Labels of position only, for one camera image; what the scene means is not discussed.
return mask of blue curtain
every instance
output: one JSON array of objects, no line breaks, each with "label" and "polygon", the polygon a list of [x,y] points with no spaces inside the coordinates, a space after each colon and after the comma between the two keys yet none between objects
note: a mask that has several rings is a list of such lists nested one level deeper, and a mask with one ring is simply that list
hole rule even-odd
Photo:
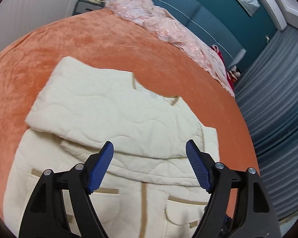
[{"label": "blue curtain", "polygon": [[298,29],[277,32],[235,89],[261,178],[283,219],[298,210]]}]

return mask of teal wall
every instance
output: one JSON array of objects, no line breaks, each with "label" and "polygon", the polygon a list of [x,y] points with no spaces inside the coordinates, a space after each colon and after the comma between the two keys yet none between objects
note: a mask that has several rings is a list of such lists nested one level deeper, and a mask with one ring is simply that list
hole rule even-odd
[{"label": "teal wall", "polygon": [[217,17],[246,49],[238,67],[244,71],[267,45],[265,36],[277,31],[263,6],[250,17],[237,0],[197,0]]}]

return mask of metal bolt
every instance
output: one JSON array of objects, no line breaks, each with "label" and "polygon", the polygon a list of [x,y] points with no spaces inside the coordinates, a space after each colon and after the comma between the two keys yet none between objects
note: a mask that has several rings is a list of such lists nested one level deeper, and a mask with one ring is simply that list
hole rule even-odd
[{"label": "metal bolt", "polygon": [[43,174],[44,174],[45,176],[49,176],[49,175],[51,174],[51,172],[52,172],[51,169],[46,169],[46,170],[43,172]]},{"label": "metal bolt", "polygon": [[83,164],[77,164],[76,166],[75,166],[75,169],[76,170],[82,170],[84,168],[84,165]]},{"label": "metal bolt", "polygon": [[216,167],[217,169],[223,169],[223,168],[224,168],[224,165],[223,165],[222,163],[216,163],[216,164],[215,164],[215,167]]},{"label": "metal bolt", "polygon": [[256,170],[252,167],[249,168],[249,173],[251,173],[252,175],[253,174],[256,174]]}]

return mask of blue upholstered headboard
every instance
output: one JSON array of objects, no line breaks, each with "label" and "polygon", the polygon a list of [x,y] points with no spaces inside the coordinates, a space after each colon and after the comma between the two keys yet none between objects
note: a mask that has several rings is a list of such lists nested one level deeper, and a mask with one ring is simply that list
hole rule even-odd
[{"label": "blue upholstered headboard", "polygon": [[208,46],[217,45],[226,68],[238,64],[246,51],[233,34],[196,0],[152,0],[167,9],[179,22],[190,29]]}]

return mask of blue gripper pad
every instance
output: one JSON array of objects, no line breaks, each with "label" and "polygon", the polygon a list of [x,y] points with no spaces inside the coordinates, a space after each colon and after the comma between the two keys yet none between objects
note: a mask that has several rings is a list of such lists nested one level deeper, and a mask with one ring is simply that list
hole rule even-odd
[{"label": "blue gripper pad", "polygon": [[210,192],[212,189],[210,172],[207,170],[207,167],[203,164],[201,158],[198,156],[197,153],[201,152],[196,147],[193,140],[189,140],[187,142],[186,153],[200,186],[207,192]]},{"label": "blue gripper pad", "polygon": [[106,142],[99,153],[101,153],[101,155],[90,172],[90,179],[87,187],[89,193],[93,193],[94,190],[97,190],[102,183],[112,157],[114,156],[114,145],[109,141]]}]

